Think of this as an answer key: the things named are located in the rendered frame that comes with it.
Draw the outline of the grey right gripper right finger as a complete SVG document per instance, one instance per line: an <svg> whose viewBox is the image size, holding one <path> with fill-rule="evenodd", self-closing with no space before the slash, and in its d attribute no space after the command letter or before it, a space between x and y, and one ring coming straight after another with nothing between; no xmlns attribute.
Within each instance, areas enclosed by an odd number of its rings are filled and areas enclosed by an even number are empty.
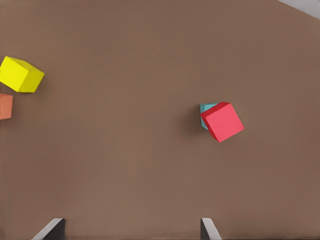
<svg viewBox="0 0 320 240"><path fill-rule="evenodd" d="M222 240L211 218L200 219L200 240Z"/></svg>

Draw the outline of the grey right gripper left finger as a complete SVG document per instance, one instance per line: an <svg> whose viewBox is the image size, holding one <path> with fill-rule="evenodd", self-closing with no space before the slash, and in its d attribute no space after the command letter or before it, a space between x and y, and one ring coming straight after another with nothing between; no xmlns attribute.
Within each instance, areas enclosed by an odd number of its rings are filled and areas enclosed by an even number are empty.
<svg viewBox="0 0 320 240"><path fill-rule="evenodd" d="M66 220L64 218L52 219L31 240L66 240Z"/></svg>

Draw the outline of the red wooden cube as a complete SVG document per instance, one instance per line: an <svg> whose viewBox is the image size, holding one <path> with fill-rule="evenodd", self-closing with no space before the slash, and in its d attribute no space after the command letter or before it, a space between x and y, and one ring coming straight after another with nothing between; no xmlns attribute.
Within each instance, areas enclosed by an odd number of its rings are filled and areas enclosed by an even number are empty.
<svg viewBox="0 0 320 240"><path fill-rule="evenodd" d="M209 133L219 143L245 129L230 102L219 104L200 114Z"/></svg>

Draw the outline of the blue wooden cube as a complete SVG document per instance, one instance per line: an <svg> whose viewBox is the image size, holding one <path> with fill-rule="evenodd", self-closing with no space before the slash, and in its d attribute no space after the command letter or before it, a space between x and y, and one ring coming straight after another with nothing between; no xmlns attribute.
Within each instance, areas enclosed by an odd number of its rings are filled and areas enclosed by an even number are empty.
<svg viewBox="0 0 320 240"><path fill-rule="evenodd" d="M199 109L200 109L200 114L202 114L203 112L209 110L210 108L218 105L219 102L211 102L211 103L201 103L199 105ZM203 121L202 117L200 117L200 121L201 121L201 126L207 131L208 128L207 126L205 125L205 122Z"/></svg>

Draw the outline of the orange wooden cube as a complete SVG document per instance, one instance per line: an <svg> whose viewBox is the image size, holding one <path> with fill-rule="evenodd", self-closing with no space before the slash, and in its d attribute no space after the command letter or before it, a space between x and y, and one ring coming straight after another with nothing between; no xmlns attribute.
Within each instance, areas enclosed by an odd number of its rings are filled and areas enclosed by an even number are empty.
<svg viewBox="0 0 320 240"><path fill-rule="evenodd" d="M6 120L12 117L13 99L13 95L0 94L0 120Z"/></svg>

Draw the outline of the yellow wooden cube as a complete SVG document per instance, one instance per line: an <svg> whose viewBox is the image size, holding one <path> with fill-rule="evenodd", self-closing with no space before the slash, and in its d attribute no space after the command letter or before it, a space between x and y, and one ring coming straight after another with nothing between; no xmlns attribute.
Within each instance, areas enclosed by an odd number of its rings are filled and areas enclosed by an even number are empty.
<svg viewBox="0 0 320 240"><path fill-rule="evenodd" d="M19 93L35 93L45 73L30 63L5 56L0 66L0 82Z"/></svg>

